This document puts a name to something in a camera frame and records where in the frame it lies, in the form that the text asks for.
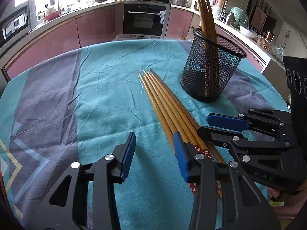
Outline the person's right hand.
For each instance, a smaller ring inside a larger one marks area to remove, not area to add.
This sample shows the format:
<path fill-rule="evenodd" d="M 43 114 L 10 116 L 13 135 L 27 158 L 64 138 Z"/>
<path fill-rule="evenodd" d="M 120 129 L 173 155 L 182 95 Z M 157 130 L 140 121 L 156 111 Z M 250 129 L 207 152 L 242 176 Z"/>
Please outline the person's right hand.
<path fill-rule="evenodd" d="M 306 188 L 297 195 L 287 196 L 283 202 L 272 201 L 272 199 L 276 199 L 279 196 L 280 191 L 268 188 L 268 194 L 271 199 L 269 204 L 273 207 L 279 218 L 293 220 L 306 201 Z"/>

